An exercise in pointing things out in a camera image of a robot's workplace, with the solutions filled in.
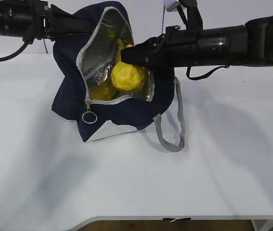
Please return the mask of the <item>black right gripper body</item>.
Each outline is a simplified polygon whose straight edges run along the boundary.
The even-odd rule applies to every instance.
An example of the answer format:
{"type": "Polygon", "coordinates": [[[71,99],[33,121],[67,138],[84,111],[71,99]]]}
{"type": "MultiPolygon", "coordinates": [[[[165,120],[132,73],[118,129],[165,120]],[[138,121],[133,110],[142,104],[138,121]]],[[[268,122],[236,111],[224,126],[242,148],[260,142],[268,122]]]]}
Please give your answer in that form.
{"type": "Polygon", "coordinates": [[[179,30],[175,26],[167,27],[167,32],[150,38],[151,69],[159,67],[188,67],[197,64],[197,46],[199,32],[179,30]]]}

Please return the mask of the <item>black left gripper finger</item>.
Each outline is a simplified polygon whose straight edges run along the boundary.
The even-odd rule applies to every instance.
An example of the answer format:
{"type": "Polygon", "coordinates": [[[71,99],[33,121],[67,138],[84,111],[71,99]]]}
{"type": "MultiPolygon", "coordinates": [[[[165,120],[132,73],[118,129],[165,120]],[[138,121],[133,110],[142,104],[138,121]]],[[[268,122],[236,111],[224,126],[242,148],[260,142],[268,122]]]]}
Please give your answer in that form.
{"type": "Polygon", "coordinates": [[[49,39],[55,40],[59,37],[87,34],[91,32],[91,23],[83,18],[69,14],[55,5],[49,10],[49,39]]]}

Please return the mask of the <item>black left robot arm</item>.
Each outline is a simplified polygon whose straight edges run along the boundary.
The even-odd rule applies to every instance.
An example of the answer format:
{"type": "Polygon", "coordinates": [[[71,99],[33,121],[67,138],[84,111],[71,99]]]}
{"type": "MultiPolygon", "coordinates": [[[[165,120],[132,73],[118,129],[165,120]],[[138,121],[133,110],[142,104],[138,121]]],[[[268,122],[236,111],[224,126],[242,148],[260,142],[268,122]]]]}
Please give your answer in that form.
{"type": "Polygon", "coordinates": [[[26,44],[74,34],[87,34],[91,23],[43,0],[0,0],[0,36],[22,38],[26,44]]]}

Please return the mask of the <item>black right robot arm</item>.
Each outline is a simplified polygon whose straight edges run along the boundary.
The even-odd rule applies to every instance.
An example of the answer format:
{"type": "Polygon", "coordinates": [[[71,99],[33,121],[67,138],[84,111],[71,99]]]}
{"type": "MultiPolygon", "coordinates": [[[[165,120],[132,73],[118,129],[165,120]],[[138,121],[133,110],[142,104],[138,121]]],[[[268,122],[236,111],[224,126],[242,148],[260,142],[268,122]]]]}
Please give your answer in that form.
{"type": "Polygon", "coordinates": [[[193,66],[273,66],[273,16],[244,25],[178,30],[121,51],[122,61],[148,69],[193,66]]]}

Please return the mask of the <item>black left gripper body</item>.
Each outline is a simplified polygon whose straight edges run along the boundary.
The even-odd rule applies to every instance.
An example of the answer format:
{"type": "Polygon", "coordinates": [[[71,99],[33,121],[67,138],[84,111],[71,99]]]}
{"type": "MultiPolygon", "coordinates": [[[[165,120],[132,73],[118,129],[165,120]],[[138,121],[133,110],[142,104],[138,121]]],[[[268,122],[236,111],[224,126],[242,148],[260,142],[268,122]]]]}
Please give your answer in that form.
{"type": "Polygon", "coordinates": [[[35,39],[53,40],[51,32],[51,19],[53,17],[53,4],[48,5],[43,0],[23,0],[30,17],[23,34],[24,43],[33,43],[35,39]]]}

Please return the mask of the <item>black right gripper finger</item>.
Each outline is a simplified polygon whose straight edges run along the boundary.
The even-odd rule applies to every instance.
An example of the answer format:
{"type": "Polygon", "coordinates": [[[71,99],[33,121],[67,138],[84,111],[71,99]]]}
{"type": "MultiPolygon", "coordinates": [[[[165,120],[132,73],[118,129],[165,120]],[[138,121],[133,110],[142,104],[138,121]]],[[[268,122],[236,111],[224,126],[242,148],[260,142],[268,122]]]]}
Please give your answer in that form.
{"type": "Polygon", "coordinates": [[[152,37],[145,42],[121,50],[121,61],[126,64],[138,65],[154,71],[158,68],[167,68],[163,60],[165,55],[161,37],[152,37]]]}

